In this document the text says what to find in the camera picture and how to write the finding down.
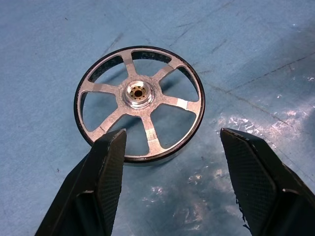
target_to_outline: wheel spoke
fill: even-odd
[[[172,73],[174,70],[176,70],[179,66],[182,64],[178,62],[177,60],[173,59],[170,61],[169,64],[167,64],[165,67],[160,69],[154,76],[151,78],[156,81],[161,81],[166,76],[168,76],[170,73]]]
[[[163,148],[158,140],[157,132],[154,128],[150,115],[143,116],[141,119],[147,135],[149,154],[160,153]]]
[[[125,112],[122,109],[117,108],[102,122],[102,124],[98,128],[90,132],[91,135],[90,137],[93,140],[93,142],[95,142],[103,134],[106,134],[110,130],[110,128],[112,128],[124,114]]]
[[[118,94],[119,89],[117,86],[107,84],[96,84],[90,81],[85,81],[81,86],[81,92],[104,92]]]
[[[182,108],[186,111],[193,112],[196,115],[200,111],[200,101],[190,102],[177,97],[169,97],[164,95],[161,103],[169,106]]]
[[[121,57],[123,58],[124,64],[126,66],[128,76],[136,76],[137,72],[133,64],[131,51],[120,52]]]

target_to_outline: center hub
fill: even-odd
[[[142,86],[135,86],[130,91],[130,96],[133,97],[136,101],[145,99],[146,95],[147,91]]]
[[[154,98],[152,86],[144,81],[133,81],[125,89],[124,100],[133,108],[148,106]]]

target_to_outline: scratch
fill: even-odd
[[[129,224],[127,223],[127,226],[128,226],[128,228],[129,228],[129,230],[130,230],[130,232],[131,232],[131,235],[133,236],[134,234],[133,234],[133,231],[131,230],[131,228],[130,228],[130,226],[129,226]]]
[[[112,42],[112,44],[104,51],[103,55],[105,55],[112,47],[115,46],[116,43],[119,42],[119,40],[121,40],[121,38],[123,37],[123,33],[118,34],[118,36],[114,39],[114,41]]]
[[[191,66],[195,66],[197,65],[199,62],[194,62],[193,64],[191,64]]]
[[[244,99],[244,98],[242,98],[242,97],[239,97],[239,96],[237,96],[237,95],[231,93],[230,90],[229,90],[229,91],[226,91],[226,90],[224,90],[224,89],[221,89],[221,88],[219,88],[219,87],[217,87],[217,86],[212,85],[212,84],[209,83],[208,81],[207,81],[206,83],[207,83],[210,87],[212,87],[213,89],[218,90],[218,91],[221,91],[221,92],[223,92],[223,93],[225,93],[225,94],[231,95],[232,97],[235,97],[236,99],[238,99],[238,100],[240,100],[240,101],[243,101],[243,102],[245,102],[245,103],[251,105],[253,108],[256,108],[256,109],[260,110],[261,112],[270,115],[272,118],[274,118],[274,119],[276,119],[276,120],[278,120],[278,121],[280,121],[280,122],[282,122],[282,123],[284,123],[284,124],[290,126],[291,128],[294,128],[292,125],[288,124],[287,122],[285,122],[284,120],[282,120],[282,119],[280,119],[279,117],[275,116],[274,114],[272,114],[272,113],[270,113],[270,112],[268,112],[268,111],[262,109],[261,107],[257,106],[257,105],[254,104],[254,103],[251,103],[250,101],[247,101],[246,99]]]
[[[248,21],[252,16],[247,17],[244,22]]]
[[[218,46],[216,46],[214,49],[212,49],[211,50],[211,54],[213,54],[216,50],[218,50],[220,47],[222,47],[223,46],[223,44],[225,44],[226,43],[226,39],[225,40],[223,40],[223,42],[221,43],[221,44],[219,44]]]
[[[314,55],[314,54],[315,54],[315,52],[313,52],[313,53],[311,53],[311,54],[309,54],[309,55],[307,55],[307,56],[305,56],[305,57],[302,57],[302,58],[300,58],[300,59],[298,59],[298,60],[295,60],[295,61],[292,61],[292,62],[290,62],[290,63],[288,63],[288,64],[285,64],[285,65],[283,65],[283,66],[281,66],[281,67],[279,67],[279,68],[277,68],[277,69],[275,69],[275,70],[272,70],[272,71],[270,71],[270,72],[268,72],[268,73],[266,73],[266,74],[264,74],[264,75],[262,75],[262,76],[259,76],[259,77],[255,78],[255,79],[252,79],[251,81],[248,81],[248,82],[246,82],[246,83],[244,83],[244,84],[242,84],[242,85],[239,85],[239,86],[237,86],[237,87],[235,87],[235,88],[232,88],[232,89],[230,89],[228,92],[231,92],[232,90],[238,89],[238,88],[240,88],[240,87],[242,87],[242,86],[244,86],[244,85],[250,84],[251,82],[254,82],[254,81],[256,81],[256,80],[258,80],[258,79],[261,79],[261,78],[263,78],[263,77],[265,77],[265,76],[267,76],[267,75],[269,75],[269,74],[272,74],[272,73],[274,73],[274,72],[276,72],[276,71],[278,71],[278,70],[281,70],[281,69],[285,68],[286,66],[289,66],[289,68],[291,68],[291,65],[292,65],[292,64],[294,64],[294,63],[296,63],[296,62],[299,62],[299,61],[301,61],[301,60],[304,60],[304,59],[306,59],[306,58],[308,58],[308,57],[310,57],[310,56],[312,56],[312,55]]]
[[[191,29],[191,27],[189,27],[188,29],[186,29],[181,35],[179,35],[175,40],[174,42],[172,42],[169,46],[173,46],[175,43],[177,43],[177,41],[183,37],[189,30]]]
[[[148,43],[151,43],[151,40],[149,38],[145,38],[145,39]]]
[[[177,38],[174,40],[174,42],[172,42],[169,46],[171,47],[171,46],[173,46],[175,43],[177,43],[177,41],[178,41],[181,37],[183,37],[189,30],[191,30],[195,25],[197,25],[197,24],[203,22],[205,19],[207,19],[207,18],[208,18],[209,16],[211,16],[212,14],[214,14],[214,13],[220,11],[221,9],[226,8],[227,6],[231,5],[234,1],[235,1],[235,0],[229,1],[229,2],[227,2],[226,4],[222,5],[221,7],[219,7],[218,9],[211,11],[211,12],[208,13],[205,17],[201,18],[199,21],[196,21],[195,23],[190,23],[190,27],[188,27],[188,28],[187,28],[179,37],[177,37]]]
[[[213,70],[205,70],[205,71],[201,71],[199,72],[200,75],[205,75],[205,74],[208,74],[208,73],[211,73],[213,72]]]
[[[193,24],[193,22],[176,26],[176,28],[181,28],[181,27],[184,27],[184,26],[190,26],[191,24]]]

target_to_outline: hub hole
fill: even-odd
[[[142,91],[141,90],[137,90],[137,91],[134,92],[134,95],[136,97],[141,97],[142,96]]]

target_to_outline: metal wheel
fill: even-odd
[[[133,64],[133,60],[136,59],[159,60],[167,63],[167,65],[160,69],[154,76],[148,77],[137,74]],[[125,64],[128,72],[128,77],[120,85],[112,86],[94,83],[105,71],[120,63]],[[198,93],[198,101],[186,101],[166,96],[162,93],[159,82],[176,69],[179,69],[189,78]],[[118,105],[117,109],[94,131],[88,131],[83,123],[83,104],[87,92],[114,94]],[[167,149],[164,149],[160,145],[151,120],[151,113],[161,104],[179,107],[196,115],[193,125],[186,135]],[[126,155],[125,162],[132,163],[157,161],[174,154],[195,134],[203,118],[204,109],[204,90],[195,70],[178,55],[165,49],[148,46],[122,48],[98,60],[81,79],[74,98],[76,123],[81,134],[90,145],[103,134],[107,133],[123,115],[136,116],[142,119],[147,136],[149,153],[141,156]]]

